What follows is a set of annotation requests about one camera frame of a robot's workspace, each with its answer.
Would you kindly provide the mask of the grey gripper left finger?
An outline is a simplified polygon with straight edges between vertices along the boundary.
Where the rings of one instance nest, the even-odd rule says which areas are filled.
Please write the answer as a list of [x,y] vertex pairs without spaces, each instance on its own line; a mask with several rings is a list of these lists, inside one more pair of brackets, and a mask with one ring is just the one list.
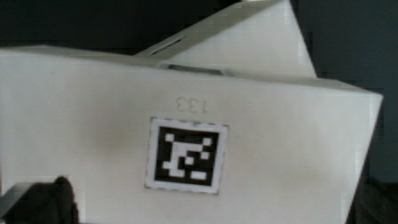
[[18,183],[0,196],[0,224],[81,224],[70,180]]

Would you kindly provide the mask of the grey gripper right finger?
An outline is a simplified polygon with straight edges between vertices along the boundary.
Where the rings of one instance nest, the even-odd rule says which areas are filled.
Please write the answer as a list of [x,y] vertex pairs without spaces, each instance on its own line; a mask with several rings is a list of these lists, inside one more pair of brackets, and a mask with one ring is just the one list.
[[360,185],[353,224],[398,224],[398,183],[370,178]]

